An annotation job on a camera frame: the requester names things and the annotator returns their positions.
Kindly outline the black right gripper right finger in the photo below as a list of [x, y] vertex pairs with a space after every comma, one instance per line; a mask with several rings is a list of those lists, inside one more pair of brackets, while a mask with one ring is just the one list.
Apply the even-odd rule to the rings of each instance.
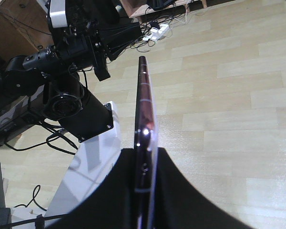
[[165, 148], [158, 149], [154, 223], [157, 229], [251, 228], [195, 189]]

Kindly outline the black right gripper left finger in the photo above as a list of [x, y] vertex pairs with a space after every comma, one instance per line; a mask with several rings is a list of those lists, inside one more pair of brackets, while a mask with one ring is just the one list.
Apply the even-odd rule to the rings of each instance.
[[134, 150], [125, 148], [96, 190], [48, 229], [131, 229]]

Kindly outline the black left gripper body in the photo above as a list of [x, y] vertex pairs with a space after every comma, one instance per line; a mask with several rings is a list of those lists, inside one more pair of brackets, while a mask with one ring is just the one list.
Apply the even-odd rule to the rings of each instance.
[[51, 0], [49, 31], [58, 58], [79, 70], [93, 67], [99, 81], [110, 77], [107, 61], [143, 35], [138, 22], [120, 20], [111, 0]]

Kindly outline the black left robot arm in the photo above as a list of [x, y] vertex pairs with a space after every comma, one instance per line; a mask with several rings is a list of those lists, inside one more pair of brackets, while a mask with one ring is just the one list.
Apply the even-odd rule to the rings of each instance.
[[79, 80], [92, 67], [108, 79], [107, 60], [115, 60], [142, 36], [138, 22], [121, 23], [109, 0], [50, 0], [48, 25], [54, 45], [33, 55], [12, 58], [0, 72], [0, 147], [34, 125], [49, 129], [46, 139], [75, 136], [80, 147], [54, 203], [45, 215], [26, 220], [37, 229], [128, 229], [128, 208], [109, 191], [108, 176], [93, 162], [115, 165], [120, 157], [120, 130], [113, 103], [101, 103]]

